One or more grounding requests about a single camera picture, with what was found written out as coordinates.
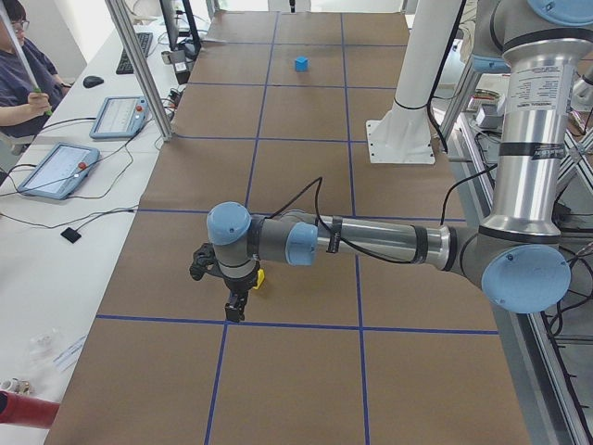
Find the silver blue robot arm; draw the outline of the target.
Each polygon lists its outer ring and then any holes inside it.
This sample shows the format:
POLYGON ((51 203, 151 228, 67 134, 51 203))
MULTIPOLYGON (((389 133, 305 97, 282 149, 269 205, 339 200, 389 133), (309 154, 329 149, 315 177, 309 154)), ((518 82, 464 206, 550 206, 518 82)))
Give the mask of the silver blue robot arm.
POLYGON ((194 254, 190 275, 224 281, 232 322, 244 319, 263 261, 305 266, 319 251, 429 263, 465 277, 507 311, 544 311, 572 278, 552 210, 574 72, 591 48, 588 1, 479 3, 474 50, 502 57, 511 77, 492 209, 477 229, 356 221, 290 206, 263 217, 225 202, 208 214, 208 242, 194 254))

